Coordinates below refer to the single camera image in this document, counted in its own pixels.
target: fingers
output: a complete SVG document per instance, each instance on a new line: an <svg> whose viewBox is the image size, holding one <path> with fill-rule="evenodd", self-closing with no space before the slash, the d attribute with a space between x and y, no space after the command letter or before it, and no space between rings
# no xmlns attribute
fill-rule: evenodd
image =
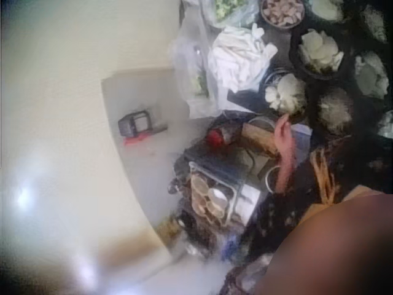
<svg viewBox="0 0 393 295"><path fill-rule="evenodd" d="M289 124L290 127L290 123L288 122L288 120L289 120L288 114L285 114L280 119L278 119L276 123L276 128L274 130L275 136L282 136L282 134L284 133L283 127L285 127L286 124Z"/></svg>
<svg viewBox="0 0 393 295"><path fill-rule="evenodd" d="M284 124L284 126L282 127L282 133L285 137L288 137L288 138L292 137L292 132L290 130L290 123L289 122L286 122Z"/></svg>

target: white cloth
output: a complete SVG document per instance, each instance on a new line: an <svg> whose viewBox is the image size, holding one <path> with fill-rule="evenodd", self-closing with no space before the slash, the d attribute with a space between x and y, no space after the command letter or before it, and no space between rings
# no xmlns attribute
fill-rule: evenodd
<svg viewBox="0 0 393 295"><path fill-rule="evenodd" d="M234 93L257 91L270 60L277 53L273 44L262 41L262 28L253 24L252 30L226 27L213 43L209 67L218 83Z"/></svg>

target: wooden board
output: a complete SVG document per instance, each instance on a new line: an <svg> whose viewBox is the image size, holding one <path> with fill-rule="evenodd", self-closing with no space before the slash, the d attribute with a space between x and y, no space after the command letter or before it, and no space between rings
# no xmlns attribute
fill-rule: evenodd
<svg viewBox="0 0 393 295"><path fill-rule="evenodd" d="M278 153L272 132L244 123L241 136L271 155L277 155Z"/></svg>

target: red object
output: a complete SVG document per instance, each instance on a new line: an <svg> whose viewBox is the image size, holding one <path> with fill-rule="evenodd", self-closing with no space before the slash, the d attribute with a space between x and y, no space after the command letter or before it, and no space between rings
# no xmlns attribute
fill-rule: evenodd
<svg viewBox="0 0 393 295"><path fill-rule="evenodd" d="M214 149L220 148L224 145L224 138L218 129L211 130L206 136L206 141L208 142L209 146Z"/></svg>
<svg viewBox="0 0 393 295"><path fill-rule="evenodd" d="M146 138L152 136L153 134L151 132L142 132L138 135L138 137L134 137L134 138L125 138L124 139L124 145L130 145L130 144L134 144L134 143L138 143L141 142L142 140L145 140Z"/></svg>

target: plastic bag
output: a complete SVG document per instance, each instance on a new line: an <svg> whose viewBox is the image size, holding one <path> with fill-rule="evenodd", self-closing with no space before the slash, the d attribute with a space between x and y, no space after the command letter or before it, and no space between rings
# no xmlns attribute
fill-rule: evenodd
<svg viewBox="0 0 393 295"><path fill-rule="evenodd" d="M216 81L208 68L209 42L203 34L203 25L199 8L189 7L171 46L177 84L182 99L190 107L191 119L219 115Z"/></svg>
<svg viewBox="0 0 393 295"><path fill-rule="evenodd" d="M189 3L191 5L197 5L199 6L200 0L183 0L183 2Z"/></svg>
<svg viewBox="0 0 393 295"><path fill-rule="evenodd" d="M206 21L216 27L250 27L259 14L258 0L200 0Z"/></svg>

